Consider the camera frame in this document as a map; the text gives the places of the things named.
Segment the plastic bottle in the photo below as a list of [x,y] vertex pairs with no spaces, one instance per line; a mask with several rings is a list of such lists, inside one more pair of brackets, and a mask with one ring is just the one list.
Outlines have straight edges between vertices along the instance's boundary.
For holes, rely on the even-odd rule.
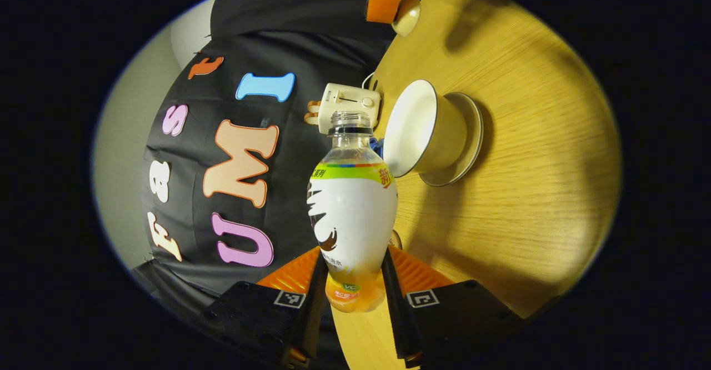
[[380,266],[398,210],[398,190],[370,148],[363,112],[335,112],[333,147],[312,173],[309,217],[328,265],[326,295],[341,312],[369,312],[384,300]]

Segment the green label stripe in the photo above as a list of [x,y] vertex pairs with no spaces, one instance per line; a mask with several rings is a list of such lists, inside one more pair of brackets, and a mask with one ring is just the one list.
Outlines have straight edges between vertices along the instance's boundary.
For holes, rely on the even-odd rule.
[[351,293],[358,292],[358,290],[360,289],[360,286],[356,286],[356,284],[348,284],[347,282],[341,284],[341,286],[343,287],[343,289]]
[[328,180],[333,178],[366,178],[381,183],[384,188],[393,182],[393,175],[385,163],[330,164],[319,163],[313,170],[312,178]]

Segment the orange letter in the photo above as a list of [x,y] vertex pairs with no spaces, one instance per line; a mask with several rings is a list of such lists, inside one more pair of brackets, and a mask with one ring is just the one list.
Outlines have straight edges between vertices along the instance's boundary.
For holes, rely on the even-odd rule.
[[222,61],[224,60],[223,56],[218,56],[217,59],[215,59],[214,62],[208,63],[208,60],[210,58],[204,58],[200,63],[193,64],[193,66],[190,68],[190,73],[188,74],[188,79],[191,79],[197,74],[198,76],[202,76],[203,74],[210,74],[211,72],[215,71],[216,68],[220,67],[220,64],[222,64]]
[[229,120],[223,120],[215,133],[215,143],[231,159],[205,170],[205,196],[209,198],[213,193],[221,192],[248,199],[256,208],[264,206],[264,201],[267,200],[267,183],[264,180],[254,183],[243,183],[240,180],[264,174],[269,170],[266,164],[247,151],[259,152],[264,159],[268,159],[277,148],[278,138],[277,126],[240,127]]

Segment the bottle label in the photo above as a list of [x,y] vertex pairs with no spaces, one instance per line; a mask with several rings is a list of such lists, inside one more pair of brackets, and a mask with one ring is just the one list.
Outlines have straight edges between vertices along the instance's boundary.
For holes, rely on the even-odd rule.
[[340,298],[363,294],[365,286],[349,276],[380,271],[398,210],[398,187],[388,166],[319,163],[309,180],[307,205],[328,271],[338,279],[333,289]]
[[312,173],[312,179],[365,178],[388,188],[393,183],[393,175],[385,163],[332,164],[319,163]]

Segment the pink letter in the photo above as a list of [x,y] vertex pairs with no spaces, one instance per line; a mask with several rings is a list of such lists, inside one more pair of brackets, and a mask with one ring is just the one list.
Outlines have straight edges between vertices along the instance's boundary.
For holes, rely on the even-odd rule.
[[251,239],[257,243],[257,251],[249,253],[239,249],[229,248],[222,241],[218,241],[218,253],[226,263],[235,262],[246,264],[256,268],[265,268],[274,260],[274,248],[262,231],[257,228],[245,226],[244,224],[233,223],[223,220],[218,213],[213,213],[213,230],[215,234],[221,236],[223,233],[230,233]]
[[163,118],[163,134],[170,134],[173,137],[183,131],[185,119],[188,117],[188,105],[173,105],[168,107],[168,112]]

